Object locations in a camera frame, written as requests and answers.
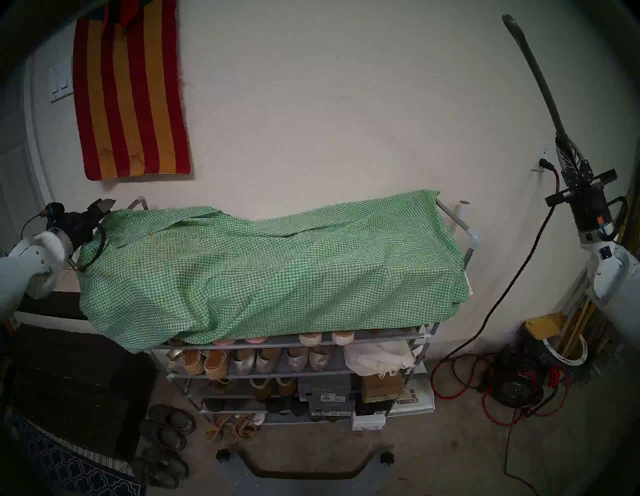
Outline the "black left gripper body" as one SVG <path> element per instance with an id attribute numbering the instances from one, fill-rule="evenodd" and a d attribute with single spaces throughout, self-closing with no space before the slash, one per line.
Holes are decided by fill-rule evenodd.
<path id="1" fill-rule="evenodd" d="M 62 203 L 47 204 L 47 230 L 65 234 L 72 248 L 89 243 L 101 219 L 101 213 L 90 212 L 89 206 L 83 212 L 66 212 Z"/>

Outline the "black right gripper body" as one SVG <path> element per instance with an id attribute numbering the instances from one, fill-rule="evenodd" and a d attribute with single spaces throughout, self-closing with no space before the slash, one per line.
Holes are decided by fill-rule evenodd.
<path id="1" fill-rule="evenodd" d="M 611 203 L 604 194 L 604 186 L 617 178 L 616 170 L 607 170 L 591 179 L 570 177 L 564 190 L 545 198 L 546 204 L 549 207 L 568 204 L 579 233 L 614 233 L 617 227 L 609 209 Z"/>

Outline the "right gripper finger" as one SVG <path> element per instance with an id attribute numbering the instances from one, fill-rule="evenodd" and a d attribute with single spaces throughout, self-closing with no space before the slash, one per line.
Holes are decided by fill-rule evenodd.
<path id="1" fill-rule="evenodd" d="M 579 186 L 579 172 L 574 142 L 568 136 L 556 133 L 555 146 L 562 178 L 569 190 L 576 190 Z"/>
<path id="2" fill-rule="evenodd" d="M 578 187 L 590 187 L 594 178 L 591 165 L 576 145 L 575 145 L 575 149 L 576 149 L 576 167 L 578 169 Z"/>

